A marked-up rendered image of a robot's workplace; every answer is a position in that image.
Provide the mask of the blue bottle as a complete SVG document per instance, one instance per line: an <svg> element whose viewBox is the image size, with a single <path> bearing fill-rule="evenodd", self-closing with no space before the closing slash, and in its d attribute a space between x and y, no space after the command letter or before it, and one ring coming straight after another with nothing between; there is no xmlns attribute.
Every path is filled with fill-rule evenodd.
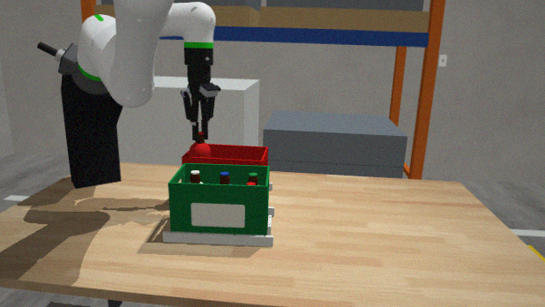
<svg viewBox="0 0 545 307"><path fill-rule="evenodd" d="M221 172L220 173L220 183L219 184L231 184L229 183L229 173L228 172Z"/></svg>

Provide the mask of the green crate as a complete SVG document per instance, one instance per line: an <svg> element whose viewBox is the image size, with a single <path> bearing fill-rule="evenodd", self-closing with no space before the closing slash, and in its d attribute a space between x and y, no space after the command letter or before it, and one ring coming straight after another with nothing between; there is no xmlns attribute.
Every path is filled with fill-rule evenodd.
<svg viewBox="0 0 545 307"><path fill-rule="evenodd" d="M193 170L202 183L190 183ZM219 184L221 172L231 184ZM247 185L249 173L259 185ZM267 236L269 174L270 166L191 163L170 194L171 231Z"/></svg>

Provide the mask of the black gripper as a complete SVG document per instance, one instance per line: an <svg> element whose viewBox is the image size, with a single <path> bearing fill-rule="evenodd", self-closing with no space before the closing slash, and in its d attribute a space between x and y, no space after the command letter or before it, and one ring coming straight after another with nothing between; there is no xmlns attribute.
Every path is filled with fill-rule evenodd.
<svg viewBox="0 0 545 307"><path fill-rule="evenodd" d="M198 105L200 101L201 105L201 127L204 133L205 139L208 139L208 124L210 118L213 118L214 110L214 97L205 97L199 92L199 83L211 81L211 66L189 66L187 65L188 72L188 86L187 89L181 91L183 97L183 103L185 108L186 118L190 120L192 124L192 140L199 141L198 138ZM190 103L190 94L192 103ZM208 100L208 101L207 101Z"/></svg>

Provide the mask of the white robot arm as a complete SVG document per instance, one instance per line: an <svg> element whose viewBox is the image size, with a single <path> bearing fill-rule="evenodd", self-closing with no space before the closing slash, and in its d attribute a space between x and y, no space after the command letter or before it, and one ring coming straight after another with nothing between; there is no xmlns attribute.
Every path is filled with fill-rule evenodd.
<svg viewBox="0 0 545 307"><path fill-rule="evenodd" d="M58 72L71 74L83 91L109 92L126 108L147 104L154 92L154 61L160 37L183 37L185 65L213 65L216 19L207 4L173 4L174 0L113 2L116 18L99 14L86 19L78 45L72 43L63 50L42 42L37 46L54 56L60 63Z"/></svg>

